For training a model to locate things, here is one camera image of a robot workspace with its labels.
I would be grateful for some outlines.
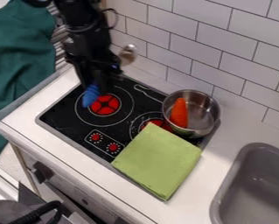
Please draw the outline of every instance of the black cooktop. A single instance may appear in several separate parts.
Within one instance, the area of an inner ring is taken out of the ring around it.
[[[172,131],[162,113],[164,94],[133,80],[113,80],[110,93],[100,96],[90,108],[83,108],[82,86],[49,108],[39,120],[52,133],[68,137],[108,162],[128,145],[148,122]],[[204,148],[209,136],[185,140]]]

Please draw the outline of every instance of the red burner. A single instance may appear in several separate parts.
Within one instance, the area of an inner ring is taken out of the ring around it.
[[[110,149],[111,151],[117,151],[117,150],[118,150],[118,145],[117,145],[116,143],[111,143],[111,144],[109,145],[109,149]]]
[[[145,122],[142,125],[141,130],[143,130],[146,127],[146,125],[148,125],[149,123],[156,124],[156,126],[159,126],[164,130],[168,130],[168,131],[172,132],[171,126],[169,126],[169,124],[167,124],[166,121],[161,120],[161,119],[150,119],[149,121]]]
[[[120,100],[112,95],[101,95],[91,106],[90,110],[98,116],[111,116],[121,107]]]

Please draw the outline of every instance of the sink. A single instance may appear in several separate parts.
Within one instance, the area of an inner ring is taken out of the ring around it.
[[[213,224],[279,224],[279,149],[245,146],[216,193]]]

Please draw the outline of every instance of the green cloth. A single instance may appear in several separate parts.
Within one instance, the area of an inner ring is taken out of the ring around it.
[[[199,161],[201,150],[149,123],[112,165],[161,200],[168,200]]]
[[[47,9],[12,0],[0,9],[0,109],[55,70],[50,42],[55,27]],[[0,136],[0,152],[6,145]]]

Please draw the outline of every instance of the stainless steel pot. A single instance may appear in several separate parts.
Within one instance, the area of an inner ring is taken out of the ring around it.
[[[170,121],[172,107],[177,98],[184,98],[188,108],[188,128],[184,129]],[[173,131],[190,138],[209,134],[220,119],[220,106],[208,94],[196,90],[180,90],[166,97],[162,112]]]

